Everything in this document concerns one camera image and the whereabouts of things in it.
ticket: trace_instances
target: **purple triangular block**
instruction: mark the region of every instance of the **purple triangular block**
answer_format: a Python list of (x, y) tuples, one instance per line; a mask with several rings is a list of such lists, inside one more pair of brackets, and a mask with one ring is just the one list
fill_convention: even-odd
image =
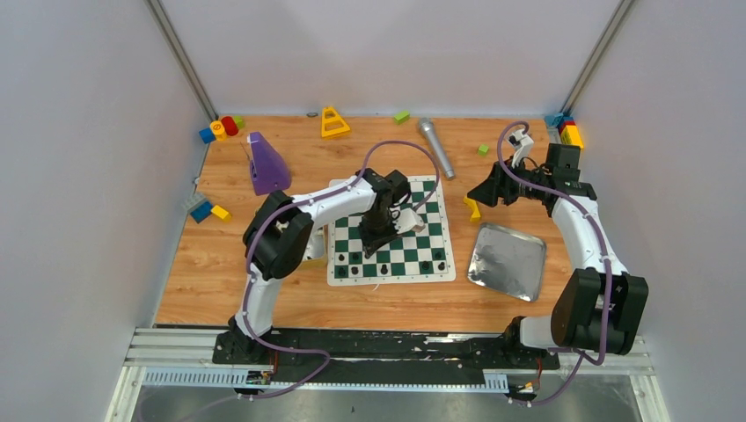
[(272, 148), (259, 132), (249, 134), (249, 146), (252, 148), (251, 173), (254, 193), (267, 193), (290, 187), (290, 171), (282, 156)]

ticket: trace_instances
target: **yellow lego brick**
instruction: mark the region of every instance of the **yellow lego brick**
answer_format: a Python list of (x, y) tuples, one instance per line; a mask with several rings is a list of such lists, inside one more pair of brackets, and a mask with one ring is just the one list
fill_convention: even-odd
[(217, 139), (218, 141), (225, 141), (226, 139), (228, 139), (228, 134), (225, 133), (225, 127), (220, 120), (215, 120), (210, 123), (210, 130), (212, 130), (212, 133), (215, 135), (215, 139)]
[(565, 145), (577, 145), (583, 149), (581, 133), (576, 125), (566, 125), (565, 130), (559, 135)]
[(212, 213), (215, 217), (223, 220), (224, 222), (229, 222), (231, 215), (228, 211), (225, 210), (225, 208), (215, 205), (210, 209), (210, 213)]
[(479, 207), (477, 207), (477, 201), (464, 196), (464, 204), (468, 205), (469, 208), (472, 209), (472, 216), (469, 217), (469, 221), (479, 222), (479, 220), (482, 219), (482, 214), (479, 211)]

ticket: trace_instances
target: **grey block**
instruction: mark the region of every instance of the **grey block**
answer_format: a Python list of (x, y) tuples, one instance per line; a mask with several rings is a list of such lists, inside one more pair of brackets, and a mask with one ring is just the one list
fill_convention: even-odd
[(198, 206), (204, 204), (208, 199), (203, 195), (202, 193), (195, 192), (191, 198), (186, 200), (186, 203), (184, 204), (184, 208), (186, 208), (186, 211), (188, 213), (191, 213), (195, 209), (197, 209)]

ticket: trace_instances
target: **metal frame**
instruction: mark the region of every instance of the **metal frame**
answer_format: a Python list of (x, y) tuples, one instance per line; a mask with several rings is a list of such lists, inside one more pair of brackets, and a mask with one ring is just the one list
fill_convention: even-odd
[(636, 0), (619, 1), (617, 9), (615, 9), (614, 12), (611, 14), (609, 23), (607, 23), (606, 27), (603, 29), (601, 37), (598, 39), (596, 45), (593, 47), (593, 50), (591, 50), (588, 60), (583, 65), (580, 75), (578, 75), (578, 78), (575, 79), (573, 88), (570, 90), (565, 103), (562, 105), (561, 112), (565, 115), (572, 115), (572, 111), (575, 108), (575, 105), (577, 105), (578, 103), (578, 98), (581, 96), (586, 85), (588, 85), (590, 78), (596, 72), (598, 63), (605, 55), (606, 50), (608, 50), (609, 45), (614, 40), (614, 37), (617, 35), (619, 28), (624, 24), (625, 19), (629, 15), (629, 11), (632, 9), (632, 6), (635, 4), (635, 2)]
[[(248, 371), (271, 370), (269, 365), (216, 365), (212, 363), (216, 336), (225, 329), (154, 328), (137, 329), (132, 338), (120, 380), (114, 392), (107, 422), (131, 420), (141, 387), (245, 387)], [(447, 338), (428, 341), (452, 341), (473, 337), (497, 337), (499, 334), (450, 334)], [(577, 361), (574, 353), (559, 355), (559, 370), (545, 374), (567, 375)], [(428, 386), (418, 384), (351, 384), (308, 382), (301, 389), (422, 391), (499, 393), (505, 390), (511, 375), (532, 375), (530, 369), (486, 370), (484, 384)], [(600, 367), (583, 365), (579, 375), (626, 375), (634, 388), (643, 422), (668, 421), (669, 416), (661, 396), (658, 381), (647, 352), (645, 340), (638, 336), (632, 351), (626, 356), (607, 355)], [(264, 389), (282, 389), (287, 382), (274, 382)]]
[(153, 13), (153, 18), (156, 20), (156, 23), (158, 23), (158, 27), (161, 29), (161, 33), (164, 35), (165, 41), (168, 43), (168, 47), (171, 48), (174, 58), (176, 58), (179, 66), (184, 71), (186, 80), (192, 86), (192, 91), (194, 91), (194, 95), (197, 96), (197, 100), (200, 102), (202, 111), (205, 112), (208, 120), (217, 120), (217, 112), (215, 111), (215, 108), (213, 107), (212, 102), (208, 97), (207, 91), (205, 91), (205, 87), (202, 86), (202, 82), (197, 76), (197, 72), (194, 70), (194, 66), (192, 66), (192, 62), (189, 61), (187, 51), (184, 49), (184, 46), (181, 45), (179, 36), (176, 34), (176, 30), (173, 29), (171, 20), (168, 19), (168, 14), (165, 12), (165, 8), (161, 3), (161, 0), (144, 1), (150, 8), (150, 11)]

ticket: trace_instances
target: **gray floor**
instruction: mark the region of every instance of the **gray floor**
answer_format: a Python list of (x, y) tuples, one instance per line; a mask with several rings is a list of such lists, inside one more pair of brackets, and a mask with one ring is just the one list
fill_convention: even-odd
[[(552, 394), (562, 381), (542, 377), (542, 390)], [(298, 390), (254, 403), (230, 400), (188, 417), (217, 399), (235, 396), (231, 389), (146, 387), (141, 392), (142, 420), (133, 421), (641, 421), (626, 376), (578, 376), (554, 403), (524, 409), (504, 396), (458, 393), (401, 393)]]

